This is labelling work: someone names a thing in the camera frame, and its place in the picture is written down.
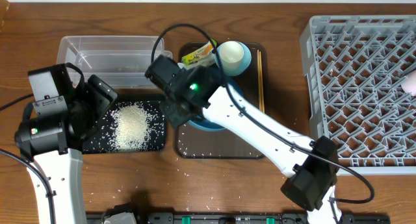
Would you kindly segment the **clear plastic bin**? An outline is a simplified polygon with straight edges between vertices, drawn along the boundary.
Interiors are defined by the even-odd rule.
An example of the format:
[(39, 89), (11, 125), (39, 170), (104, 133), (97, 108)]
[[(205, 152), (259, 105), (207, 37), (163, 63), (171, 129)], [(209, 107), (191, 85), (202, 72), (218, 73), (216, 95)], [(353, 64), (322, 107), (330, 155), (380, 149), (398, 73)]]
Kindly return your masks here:
[(57, 63), (71, 63), (85, 77), (97, 75), (114, 89), (151, 88), (144, 74), (157, 36), (65, 36)]

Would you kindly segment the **silver foil wrapper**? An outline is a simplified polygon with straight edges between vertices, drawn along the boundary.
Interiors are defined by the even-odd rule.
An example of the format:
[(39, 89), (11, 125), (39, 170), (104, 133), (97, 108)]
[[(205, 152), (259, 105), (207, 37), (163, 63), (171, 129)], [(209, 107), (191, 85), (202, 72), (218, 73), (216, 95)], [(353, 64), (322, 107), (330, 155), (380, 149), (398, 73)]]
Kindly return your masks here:
[(196, 68), (198, 66), (204, 66), (204, 67), (209, 67), (212, 66), (215, 63), (215, 56), (213, 54), (193, 63), (193, 64), (189, 64), (186, 65), (184, 63), (178, 63), (177, 65), (181, 68), (181, 69), (192, 69), (192, 68)]

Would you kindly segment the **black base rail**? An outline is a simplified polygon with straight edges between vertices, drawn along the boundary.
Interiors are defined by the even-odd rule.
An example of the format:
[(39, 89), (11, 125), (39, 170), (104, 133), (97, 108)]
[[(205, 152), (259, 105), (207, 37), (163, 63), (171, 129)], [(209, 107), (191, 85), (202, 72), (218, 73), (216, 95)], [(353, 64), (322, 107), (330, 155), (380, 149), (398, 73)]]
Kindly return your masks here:
[(301, 213), (286, 214), (220, 214), (145, 212), (130, 204), (118, 205), (104, 213), (89, 213), (87, 223), (139, 223), (139, 224), (308, 224)]

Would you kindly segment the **yellow green snack wrapper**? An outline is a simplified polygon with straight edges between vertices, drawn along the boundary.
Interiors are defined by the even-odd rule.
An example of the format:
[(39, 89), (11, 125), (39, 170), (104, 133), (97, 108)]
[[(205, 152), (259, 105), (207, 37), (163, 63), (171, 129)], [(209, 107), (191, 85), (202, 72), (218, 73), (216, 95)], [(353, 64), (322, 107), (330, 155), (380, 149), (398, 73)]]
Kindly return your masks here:
[(196, 50), (181, 57), (181, 62), (185, 65), (196, 64), (203, 60), (207, 60), (211, 57), (213, 49), (216, 46), (216, 42), (207, 42), (204, 45), (199, 46)]

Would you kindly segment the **cream paper cup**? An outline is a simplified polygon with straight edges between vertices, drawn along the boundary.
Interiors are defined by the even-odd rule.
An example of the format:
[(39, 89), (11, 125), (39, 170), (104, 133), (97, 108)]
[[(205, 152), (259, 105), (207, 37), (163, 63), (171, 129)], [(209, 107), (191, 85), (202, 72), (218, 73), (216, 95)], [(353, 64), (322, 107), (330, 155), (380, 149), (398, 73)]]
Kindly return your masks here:
[(224, 70), (228, 73), (236, 73), (244, 57), (244, 49), (239, 42), (224, 42), (220, 45), (219, 56)]

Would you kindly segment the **black waste tray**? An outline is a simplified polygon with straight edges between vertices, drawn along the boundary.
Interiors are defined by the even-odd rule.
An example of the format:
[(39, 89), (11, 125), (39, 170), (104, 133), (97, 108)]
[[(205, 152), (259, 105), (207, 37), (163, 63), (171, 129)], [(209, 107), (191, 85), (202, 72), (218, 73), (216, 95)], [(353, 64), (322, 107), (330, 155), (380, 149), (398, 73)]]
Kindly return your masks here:
[(166, 141), (161, 94), (122, 94), (99, 119), (83, 154), (160, 151)]

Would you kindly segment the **pink white cup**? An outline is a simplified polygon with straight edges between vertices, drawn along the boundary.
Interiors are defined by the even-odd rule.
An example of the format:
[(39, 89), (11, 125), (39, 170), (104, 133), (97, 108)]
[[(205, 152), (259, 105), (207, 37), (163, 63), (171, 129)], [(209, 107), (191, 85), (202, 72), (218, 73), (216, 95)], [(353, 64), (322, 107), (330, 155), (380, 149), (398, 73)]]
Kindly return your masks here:
[(404, 92), (409, 93), (411, 96), (416, 96), (416, 71), (412, 71), (404, 76), (401, 88)]

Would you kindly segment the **light blue small bowl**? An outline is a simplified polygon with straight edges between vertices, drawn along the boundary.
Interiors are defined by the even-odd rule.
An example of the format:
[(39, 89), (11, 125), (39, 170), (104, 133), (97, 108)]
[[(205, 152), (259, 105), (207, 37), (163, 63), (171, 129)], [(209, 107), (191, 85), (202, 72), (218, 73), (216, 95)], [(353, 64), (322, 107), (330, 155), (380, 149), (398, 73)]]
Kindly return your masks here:
[(251, 52), (250, 52), (250, 50), (248, 49), (248, 47), (246, 46), (246, 45), (244, 45), (242, 42), (239, 42), (241, 45), (242, 45), (242, 47), (243, 47), (243, 49), (244, 49), (244, 57), (243, 57), (243, 59), (242, 59), (242, 62), (240, 63), (240, 66), (239, 66), (239, 70), (236, 72), (236, 73), (228, 73), (227, 71), (225, 71), (224, 70), (224, 68), (223, 68), (223, 70), (224, 70), (224, 73), (227, 75), (227, 76), (237, 76), (237, 75), (240, 75), (241, 73), (243, 73), (248, 67), (249, 67), (249, 65), (250, 65), (250, 62), (251, 62), (251, 60), (252, 60), (252, 56), (251, 56)]

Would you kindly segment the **wooden chopstick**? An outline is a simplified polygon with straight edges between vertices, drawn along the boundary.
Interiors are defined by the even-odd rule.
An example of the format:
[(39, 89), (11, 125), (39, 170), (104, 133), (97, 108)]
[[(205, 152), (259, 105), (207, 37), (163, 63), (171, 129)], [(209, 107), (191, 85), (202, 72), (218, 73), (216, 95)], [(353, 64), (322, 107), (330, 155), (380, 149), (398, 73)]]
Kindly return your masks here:
[(259, 86), (259, 109), (264, 112), (264, 103), (263, 103), (263, 77), (262, 77), (262, 61), (261, 61), (261, 52), (257, 50), (257, 78)]
[(262, 64), (262, 54), (261, 51), (258, 50), (258, 78), (259, 78), (259, 104), (260, 109), (263, 113), (265, 113), (265, 98), (264, 98), (264, 86), (263, 86), (263, 64)]

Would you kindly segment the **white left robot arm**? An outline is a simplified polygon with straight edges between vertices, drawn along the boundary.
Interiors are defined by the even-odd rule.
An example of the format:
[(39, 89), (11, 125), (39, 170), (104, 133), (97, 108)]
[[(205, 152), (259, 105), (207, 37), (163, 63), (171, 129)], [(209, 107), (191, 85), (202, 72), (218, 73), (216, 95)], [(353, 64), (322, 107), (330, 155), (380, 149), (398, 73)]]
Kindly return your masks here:
[(86, 223), (82, 192), (83, 143), (115, 103), (118, 94), (91, 75), (77, 87), (71, 80), (30, 75), (35, 101), (16, 132), (28, 160), (40, 223)]

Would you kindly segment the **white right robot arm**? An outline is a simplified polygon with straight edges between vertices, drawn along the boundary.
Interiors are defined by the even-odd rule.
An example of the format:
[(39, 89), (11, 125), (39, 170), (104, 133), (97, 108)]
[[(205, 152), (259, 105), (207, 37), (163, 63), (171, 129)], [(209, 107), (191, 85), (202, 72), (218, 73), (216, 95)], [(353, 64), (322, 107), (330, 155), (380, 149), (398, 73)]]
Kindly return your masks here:
[(265, 155), (287, 177), (281, 192), (306, 210), (309, 223), (338, 223), (339, 161), (327, 137), (312, 140), (247, 102), (215, 68), (177, 66), (150, 73), (166, 95), (162, 111), (173, 127), (200, 116), (231, 131)]

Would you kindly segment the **grey plastic dishwasher rack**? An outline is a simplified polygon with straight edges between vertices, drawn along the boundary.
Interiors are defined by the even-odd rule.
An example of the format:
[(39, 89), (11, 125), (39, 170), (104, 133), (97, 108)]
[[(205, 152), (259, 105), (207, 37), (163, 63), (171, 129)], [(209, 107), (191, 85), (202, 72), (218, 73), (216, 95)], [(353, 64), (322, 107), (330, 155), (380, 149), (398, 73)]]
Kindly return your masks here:
[(313, 138), (362, 175), (415, 174), (412, 15), (313, 16), (300, 36)]

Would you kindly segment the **dark brown serving tray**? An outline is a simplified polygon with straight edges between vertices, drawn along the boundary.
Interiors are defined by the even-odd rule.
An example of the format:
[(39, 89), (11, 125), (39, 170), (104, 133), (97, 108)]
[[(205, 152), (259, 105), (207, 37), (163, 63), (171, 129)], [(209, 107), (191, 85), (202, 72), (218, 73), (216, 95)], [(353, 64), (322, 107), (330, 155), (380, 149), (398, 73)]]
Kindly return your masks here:
[[(246, 42), (245, 45), (251, 52), (252, 60), (249, 67), (240, 75), (232, 79), (240, 86), (244, 98), (252, 105), (259, 108), (259, 86), (257, 78), (257, 50), (261, 51), (263, 64), (264, 98), (268, 84), (267, 52), (258, 43)], [(188, 123), (175, 130), (176, 153), (183, 158), (190, 159), (248, 159), (257, 160), (263, 155), (243, 139), (229, 130), (206, 132), (198, 130)]]

